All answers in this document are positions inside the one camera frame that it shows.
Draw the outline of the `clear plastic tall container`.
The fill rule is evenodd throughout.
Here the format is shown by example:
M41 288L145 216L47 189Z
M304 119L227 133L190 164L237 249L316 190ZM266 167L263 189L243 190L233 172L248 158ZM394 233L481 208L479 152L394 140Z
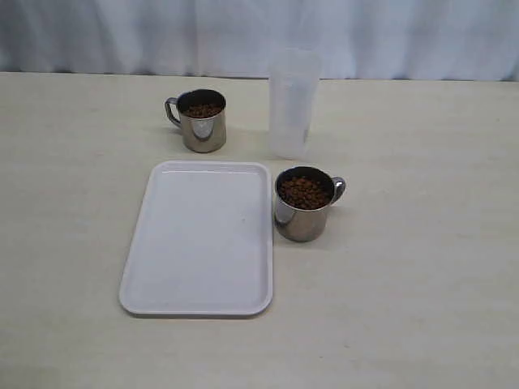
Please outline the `clear plastic tall container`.
M268 142L282 159L300 160L306 153L320 70L319 56L308 50L284 49L272 58Z

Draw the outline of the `steel mug with kibble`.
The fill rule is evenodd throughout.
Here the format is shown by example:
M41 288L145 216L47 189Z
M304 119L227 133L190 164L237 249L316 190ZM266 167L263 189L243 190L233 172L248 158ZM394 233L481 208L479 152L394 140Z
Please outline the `steel mug with kibble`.
M293 242L311 242L323 233L329 208L346 192L346 180L298 165L277 176L274 191L278 232Z

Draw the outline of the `white plastic tray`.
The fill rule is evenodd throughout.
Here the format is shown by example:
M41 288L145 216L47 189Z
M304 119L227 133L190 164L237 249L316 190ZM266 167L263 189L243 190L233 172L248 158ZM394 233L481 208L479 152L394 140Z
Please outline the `white plastic tray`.
M122 308L137 316L249 317L272 296L267 168L205 160L155 166L122 273Z

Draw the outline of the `white curtain backdrop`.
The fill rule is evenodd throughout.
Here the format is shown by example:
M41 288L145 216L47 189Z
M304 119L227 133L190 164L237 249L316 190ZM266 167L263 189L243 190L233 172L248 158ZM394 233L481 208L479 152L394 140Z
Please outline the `white curtain backdrop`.
M518 78L515 1L4 1L5 71L263 78L287 49L328 79Z

